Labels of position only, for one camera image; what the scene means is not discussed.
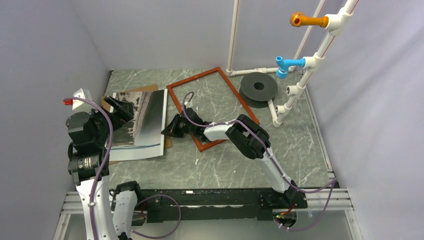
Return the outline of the orange wooden picture frame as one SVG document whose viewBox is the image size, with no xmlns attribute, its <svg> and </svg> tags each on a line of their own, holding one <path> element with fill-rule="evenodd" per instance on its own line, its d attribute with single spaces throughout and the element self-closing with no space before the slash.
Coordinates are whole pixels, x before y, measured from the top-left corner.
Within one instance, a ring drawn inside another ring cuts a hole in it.
<svg viewBox="0 0 424 240">
<path fill-rule="evenodd" d="M 230 90 L 232 91 L 232 93 L 234 94 L 234 96 L 237 98 L 237 100 L 240 102 L 240 104 L 243 106 L 243 108 L 246 110 L 246 112 L 248 113 L 249 117 L 256 123 L 256 124 L 260 124 L 260 121 L 257 119 L 257 117 L 254 115 L 254 113 L 252 112 L 252 110 L 249 108 L 249 106 L 247 105 L 247 103 L 243 100 L 243 98 L 241 97 L 241 95 L 239 94 L 239 92 L 236 90 L 236 88 L 233 86 L 233 84 L 231 83 L 231 81 L 228 79 L 228 77 L 224 74 L 224 72 L 222 71 L 222 69 L 220 67 L 215 67 L 212 68 L 210 70 L 201 72 L 199 74 L 190 76 L 188 78 L 185 78 L 183 80 L 179 80 L 173 83 L 170 83 L 169 85 L 166 86 L 166 89 L 173 101 L 173 103 L 175 104 L 177 110 L 179 113 L 181 113 L 182 107 L 181 107 L 181 103 L 178 100 L 177 96 L 174 93 L 173 88 L 176 88 L 178 86 L 184 85 L 184 84 L 188 84 L 192 81 L 195 80 L 199 80 L 200 78 L 206 77 L 208 75 L 214 74 L 214 73 L 219 73 L 220 76 L 222 77 L 222 79 L 225 81 L 225 83 L 227 84 L 227 86 L 230 88 Z M 191 135 L 197 149 L 200 152 L 203 152 L 207 149 L 210 149 L 216 145 L 219 145 L 221 143 L 223 143 L 225 140 L 215 140 L 212 142 L 208 142 L 205 144 L 202 144 L 199 140 L 197 140 L 193 135 Z"/>
</svg>

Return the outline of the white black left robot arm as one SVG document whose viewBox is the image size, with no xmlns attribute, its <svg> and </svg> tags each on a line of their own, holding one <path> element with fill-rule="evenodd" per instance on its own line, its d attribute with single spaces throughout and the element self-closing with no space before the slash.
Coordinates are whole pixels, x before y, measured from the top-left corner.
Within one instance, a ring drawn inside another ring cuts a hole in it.
<svg viewBox="0 0 424 240">
<path fill-rule="evenodd" d="M 134 118 L 134 104 L 106 96 L 113 111 L 91 100 L 68 97 L 75 113 L 65 122 L 71 138 L 68 172 L 79 194 L 88 240 L 129 240 L 133 210 L 144 203 L 140 186 L 130 181 L 109 189 L 109 158 L 113 133 Z"/>
</svg>

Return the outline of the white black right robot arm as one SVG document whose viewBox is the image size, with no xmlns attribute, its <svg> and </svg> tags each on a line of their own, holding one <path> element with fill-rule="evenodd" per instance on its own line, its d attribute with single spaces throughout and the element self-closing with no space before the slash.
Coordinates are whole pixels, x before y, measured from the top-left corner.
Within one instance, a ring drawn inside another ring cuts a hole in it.
<svg viewBox="0 0 424 240">
<path fill-rule="evenodd" d="M 280 207 L 287 208 L 295 201 L 296 184 L 275 159 L 270 135 L 249 116 L 240 114 L 225 122 L 204 121 L 188 108 L 176 114 L 161 134 L 171 138 L 192 135 L 201 143 L 228 140 L 246 158 L 259 162 L 276 192 L 275 200 Z"/>
</svg>

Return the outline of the black filament spool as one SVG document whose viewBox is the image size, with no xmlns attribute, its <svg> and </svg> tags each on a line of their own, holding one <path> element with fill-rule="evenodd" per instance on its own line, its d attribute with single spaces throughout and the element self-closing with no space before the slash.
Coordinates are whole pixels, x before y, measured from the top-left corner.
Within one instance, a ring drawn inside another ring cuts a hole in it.
<svg viewBox="0 0 424 240">
<path fill-rule="evenodd" d="M 279 87 L 276 80 L 261 72 L 252 72 L 241 78 L 239 94 L 245 103 L 255 109 L 269 106 L 278 93 Z"/>
</svg>

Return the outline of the blue pipe peg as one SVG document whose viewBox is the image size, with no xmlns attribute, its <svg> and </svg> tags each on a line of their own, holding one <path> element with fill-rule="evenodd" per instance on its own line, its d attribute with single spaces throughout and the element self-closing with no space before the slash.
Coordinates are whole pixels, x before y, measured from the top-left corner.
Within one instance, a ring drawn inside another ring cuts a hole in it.
<svg viewBox="0 0 424 240">
<path fill-rule="evenodd" d="M 304 67 L 306 65 L 306 60 L 304 58 L 300 59 L 284 59 L 282 56 L 277 56 L 275 62 L 278 65 L 276 71 L 276 76 L 279 79 L 285 79 L 289 74 L 290 67 Z"/>
</svg>

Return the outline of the orange pipe peg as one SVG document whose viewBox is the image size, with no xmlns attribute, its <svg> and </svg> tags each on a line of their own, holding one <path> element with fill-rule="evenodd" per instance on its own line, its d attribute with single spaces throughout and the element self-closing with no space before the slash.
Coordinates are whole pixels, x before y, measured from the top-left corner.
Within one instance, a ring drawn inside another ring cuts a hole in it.
<svg viewBox="0 0 424 240">
<path fill-rule="evenodd" d="M 321 28 L 326 28 L 329 24 L 329 17 L 310 17 L 302 12 L 295 12 L 291 15 L 289 22 L 293 27 L 297 28 L 303 26 L 319 26 Z"/>
</svg>

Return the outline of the white pvc pipe rack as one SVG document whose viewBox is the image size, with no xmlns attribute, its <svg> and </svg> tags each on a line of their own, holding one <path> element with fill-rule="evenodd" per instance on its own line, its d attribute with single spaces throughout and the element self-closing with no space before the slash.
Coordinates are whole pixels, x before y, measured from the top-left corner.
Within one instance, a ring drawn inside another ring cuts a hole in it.
<svg viewBox="0 0 424 240">
<path fill-rule="evenodd" d="M 344 30 L 347 23 L 350 21 L 354 14 L 354 9 L 358 5 L 358 0 L 347 0 L 343 7 L 341 7 L 336 14 L 326 14 L 319 16 L 321 10 L 324 9 L 325 1 L 321 0 L 315 10 L 313 16 L 307 16 L 302 12 L 295 12 L 290 17 L 290 24 L 293 27 L 300 28 L 307 26 L 307 30 L 301 40 L 300 46 L 295 54 L 294 59 L 284 59 L 283 57 L 276 57 L 275 62 L 277 67 L 274 68 L 254 68 L 247 70 L 233 70 L 233 55 L 236 40 L 236 30 L 239 18 L 240 3 L 238 0 L 233 2 L 232 21 L 231 21 L 231 32 L 229 41 L 229 51 L 227 58 L 227 66 L 225 75 L 228 77 L 247 75 L 251 73 L 276 73 L 279 79 L 284 79 L 288 76 L 290 71 L 293 71 L 296 67 L 305 69 L 305 73 L 295 85 L 289 85 L 286 87 L 286 95 L 289 96 L 288 101 L 283 105 L 274 105 L 272 100 L 267 101 L 267 106 L 270 110 L 271 121 L 274 127 L 278 128 L 281 126 L 284 118 L 291 111 L 293 105 L 299 99 L 299 97 L 305 92 L 307 83 L 311 76 L 319 70 L 322 63 L 324 62 L 325 55 L 334 42 Z M 305 56 L 300 58 L 302 47 L 305 46 L 309 34 L 312 32 L 314 27 L 319 27 L 327 31 L 322 43 L 320 44 L 317 51 L 312 56 Z"/>
</svg>

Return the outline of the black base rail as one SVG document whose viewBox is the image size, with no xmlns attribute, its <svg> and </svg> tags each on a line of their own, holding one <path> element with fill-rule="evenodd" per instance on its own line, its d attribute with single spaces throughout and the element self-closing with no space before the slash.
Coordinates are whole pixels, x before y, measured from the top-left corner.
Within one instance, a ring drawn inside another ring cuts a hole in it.
<svg viewBox="0 0 424 240">
<path fill-rule="evenodd" d="M 308 208 L 305 194 L 297 191 L 286 203 L 272 188 L 142 189 L 134 213 L 147 223 L 194 220 L 256 219 Z"/>
</svg>

